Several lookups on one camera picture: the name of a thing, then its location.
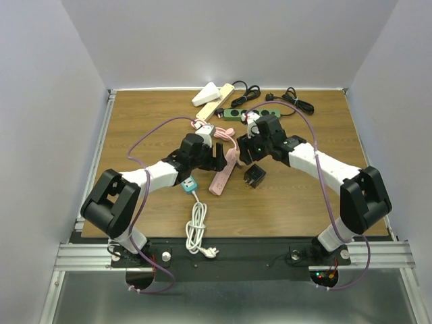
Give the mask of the pink power strip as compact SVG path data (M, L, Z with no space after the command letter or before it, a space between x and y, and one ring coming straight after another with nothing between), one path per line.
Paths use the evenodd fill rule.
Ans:
M219 171L215 174L211 185L209 186L209 192L220 196L236 166L238 161L237 150L234 148L230 148L225 154L225 160L227 161L227 165L223 168L222 171Z

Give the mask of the black charger block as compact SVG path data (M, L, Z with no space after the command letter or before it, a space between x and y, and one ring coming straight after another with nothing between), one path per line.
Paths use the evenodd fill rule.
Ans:
M244 173L244 181L247 186L256 188L264 180L266 174L267 173L263 168L259 167L257 164L253 164Z

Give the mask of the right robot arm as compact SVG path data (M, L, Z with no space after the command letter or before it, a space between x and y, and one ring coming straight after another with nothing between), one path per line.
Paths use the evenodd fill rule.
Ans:
M340 246L363 235L392 211L392 203L378 169L364 169L345 164L308 143L299 136L287 136L274 115L244 113L242 123L247 133L237 139L241 162L250 165L265 157L303 171L316 178L325 203L327 189L340 198L340 215L330 215L330 225L317 236L310 255L318 263L326 263Z

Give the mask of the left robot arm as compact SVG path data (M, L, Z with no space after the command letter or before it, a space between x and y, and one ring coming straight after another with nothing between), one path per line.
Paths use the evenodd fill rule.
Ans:
M147 238L132 221L138 200L144 204L151 192L181 184L195 169L221 171L226 165L220 142L213 144L209 135L189 133L178 149L154 165L124 173L105 170L80 215L123 246L134 265L145 265L150 258Z

